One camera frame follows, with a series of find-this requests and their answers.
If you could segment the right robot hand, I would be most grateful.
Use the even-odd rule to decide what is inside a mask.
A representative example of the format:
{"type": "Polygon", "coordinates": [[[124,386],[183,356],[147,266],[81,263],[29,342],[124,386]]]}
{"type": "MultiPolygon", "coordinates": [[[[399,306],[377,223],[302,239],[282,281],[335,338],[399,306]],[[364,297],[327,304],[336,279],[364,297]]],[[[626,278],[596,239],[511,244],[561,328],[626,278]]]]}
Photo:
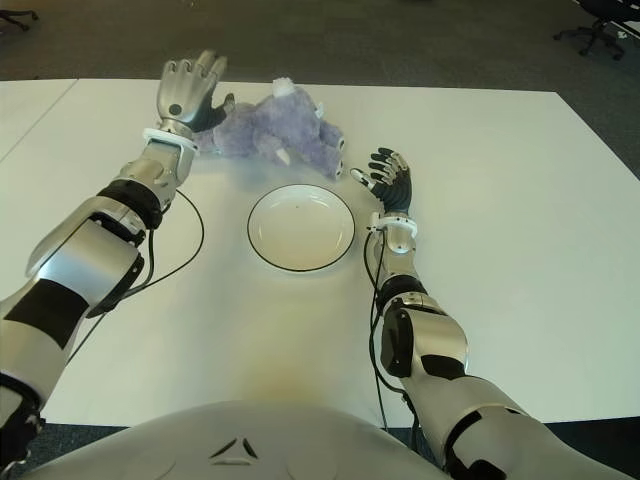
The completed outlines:
{"type": "Polygon", "coordinates": [[[370,155],[368,167],[369,172],[351,168],[351,177],[381,202],[385,213],[408,215],[412,200],[412,179],[409,165],[402,155],[379,147],[370,155]]]}

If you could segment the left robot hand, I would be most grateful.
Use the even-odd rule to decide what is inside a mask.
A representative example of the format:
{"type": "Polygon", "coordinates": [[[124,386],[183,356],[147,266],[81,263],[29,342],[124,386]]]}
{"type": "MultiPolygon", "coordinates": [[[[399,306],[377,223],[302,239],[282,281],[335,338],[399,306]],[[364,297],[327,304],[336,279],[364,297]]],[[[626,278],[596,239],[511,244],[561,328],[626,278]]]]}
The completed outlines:
{"type": "Polygon", "coordinates": [[[204,50],[195,59],[167,61],[156,98],[160,129],[193,139],[221,124],[236,106],[232,93],[217,107],[212,105],[226,68],[227,58],[213,50],[204,50]]]}

